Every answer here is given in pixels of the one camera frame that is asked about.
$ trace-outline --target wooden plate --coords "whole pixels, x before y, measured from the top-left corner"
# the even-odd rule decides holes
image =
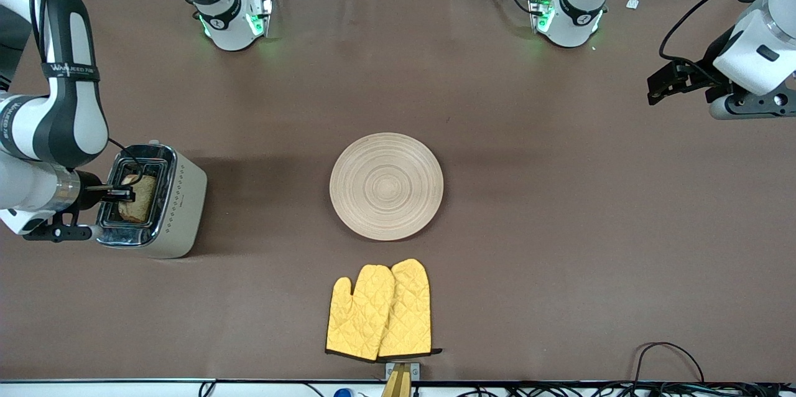
[[[359,235],[400,240],[432,221],[443,200],[443,171],[412,137],[363,137],[340,155],[329,183],[338,216]]]

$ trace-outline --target oven mitt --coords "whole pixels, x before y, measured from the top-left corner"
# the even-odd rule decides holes
[[[432,349],[432,304],[426,269],[414,258],[392,267],[395,296],[387,332],[379,347],[380,362],[440,353]]]
[[[326,353],[373,362],[387,329],[395,279],[386,266],[366,264],[351,292],[349,278],[332,290]]]

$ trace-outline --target table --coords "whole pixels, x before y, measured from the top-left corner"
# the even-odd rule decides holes
[[[697,0],[626,1],[561,49],[510,0],[279,0],[279,39],[224,53],[182,0],[85,0],[111,135],[202,167],[203,221],[175,261],[0,230],[0,376],[381,376],[324,354],[331,287],[418,258],[445,349],[426,379],[626,379],[669,340],[708,380],[792,380],[796,126],[713,120],[699,93],[649,107]],[[670,53],[699,58],[740,9],[705,6]],[[30,50],[12,90],[46,92]],[[405,241],[358,238],[328,196],[336,157],[380,131],[445,175]],[[642,377],[694,380],[666,351]]]

